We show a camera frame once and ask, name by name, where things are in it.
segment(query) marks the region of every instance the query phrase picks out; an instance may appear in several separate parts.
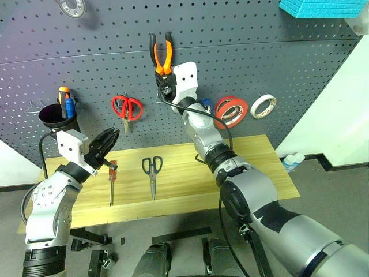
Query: pegboard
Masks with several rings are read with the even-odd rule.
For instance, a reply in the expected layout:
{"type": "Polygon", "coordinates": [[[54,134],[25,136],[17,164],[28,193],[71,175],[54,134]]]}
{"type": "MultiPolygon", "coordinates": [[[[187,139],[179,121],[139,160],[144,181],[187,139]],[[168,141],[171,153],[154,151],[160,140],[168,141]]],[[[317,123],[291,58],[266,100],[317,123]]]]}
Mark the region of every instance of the pegboard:
{"type": "MultiPolygon", "coordinates": [[[[114,149],[189,142],[180,117],[155,103],[148,33],[172,31],[174,64],[194,61],[198,97],[236,95],[251,105],[271,93],[277,106],[264,119],[250,114],[232,134],[267,134],[274,147],[302,117],[359,41],[343,20],[298,20],[278,1],[87,1],[81,19],[54,1],[0,3],[1,139],[40,165],[37,144],[47,132],[29,101],[55,103],[66,85],[78,98],[81,131],[123,130],[111,110],[116,94],[139,99],[142,118],[114,149]]],[[[59,156],[47,138],[45,156],[59,156]]]]}

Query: white wall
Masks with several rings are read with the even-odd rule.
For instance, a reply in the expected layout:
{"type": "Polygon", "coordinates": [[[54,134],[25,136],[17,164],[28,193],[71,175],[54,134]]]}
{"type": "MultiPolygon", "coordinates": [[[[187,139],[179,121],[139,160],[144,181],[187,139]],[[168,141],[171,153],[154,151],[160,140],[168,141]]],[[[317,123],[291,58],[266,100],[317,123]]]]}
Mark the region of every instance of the white wall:
{"type": "Polygon", "coordinates": [[[0,186],[31,184],[36,182],[40,168],[0,141],[0,186]]]}
{"type": "Polygon", "coordinates": [[[333,166],[369,162],[369,35],[276,151],[323,153],[333,166]]]}

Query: red tape roll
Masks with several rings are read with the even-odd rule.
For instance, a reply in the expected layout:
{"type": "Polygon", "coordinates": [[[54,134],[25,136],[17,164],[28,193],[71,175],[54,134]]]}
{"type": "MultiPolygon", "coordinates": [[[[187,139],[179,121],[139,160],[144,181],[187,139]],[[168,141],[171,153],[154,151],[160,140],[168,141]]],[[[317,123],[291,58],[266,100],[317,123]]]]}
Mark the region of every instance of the red tape roll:
{"type": "MultiPolygon", "coordinates": [[[[224,117],[226,117],[227,119],[230,118],[230,115],[231,117],[233,117],[232,119],[224,122],[229,128],[231,128],[237,125],[246,116],[248,104],[245,100],[236,98],[235,96],[226,96],[218,101],[215,110],[216,117],[222,120],[225,119],[224,117]],[[235,112],[232,112],[224,116],[227,113],[227,111],[229,111],[232,108],[235,109],[235,112]]],[[[219,129],[222,130],[225,129],[224,125],[220,123],[218,120],[215,120],[215,124],[219,129]]]]}

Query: gray scissors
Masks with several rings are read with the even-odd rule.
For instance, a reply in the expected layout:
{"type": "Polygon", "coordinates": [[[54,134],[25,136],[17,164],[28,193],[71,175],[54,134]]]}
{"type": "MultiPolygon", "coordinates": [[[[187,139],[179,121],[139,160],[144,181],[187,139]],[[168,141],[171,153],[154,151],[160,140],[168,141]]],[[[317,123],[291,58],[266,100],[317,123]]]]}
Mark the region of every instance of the gray scissors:
{"type": "Polygon", "coordinates": [[[153,160],[153,162],[151,161],[151,158],[150,157],[147,157],[145,159],[142,159],[142,169],[150,177],[152,200],[155,200],[156,175],[159,173],[159,171],[161,170],[161,167],[163,166],[163,158],[162,157],[159,157],[159,156],[155,156],[152,160],[153,160]],[[156,164],[156,161],[157,160],[160,161],[160,167],[159,168],[157,167],[157,164],[156,164]],[[146,170],[147,166],[145,166],[145,164],[147,164],[146,161],[148,161],[148,165],[149,165],[149,169],[148,170],[146,170]]]}

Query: screwdriver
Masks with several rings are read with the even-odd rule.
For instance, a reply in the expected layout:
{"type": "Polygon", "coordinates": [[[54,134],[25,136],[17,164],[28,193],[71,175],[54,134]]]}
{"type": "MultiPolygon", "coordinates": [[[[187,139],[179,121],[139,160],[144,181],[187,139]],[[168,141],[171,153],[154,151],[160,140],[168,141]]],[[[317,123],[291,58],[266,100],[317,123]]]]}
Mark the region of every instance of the screwdriver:
{"type": "Polygon", "coordinates": [[[62,118],[67,119],[67,112],[65,109],[65,99],[70,98],[70,89],[68,87],[59,88],[59,104],[62,108],[62,118]]]}
{"type": "MultiPolygon", "coordinates": [[[[116,160],[111,160],[110,163],[116,165],[116,160]]],[[[109,206],[113,206],[113,194],[114,194],[114,181],[116,180],[116,170],[109,167],[109,181],[110,181],[110,203],[109,206]]]]}

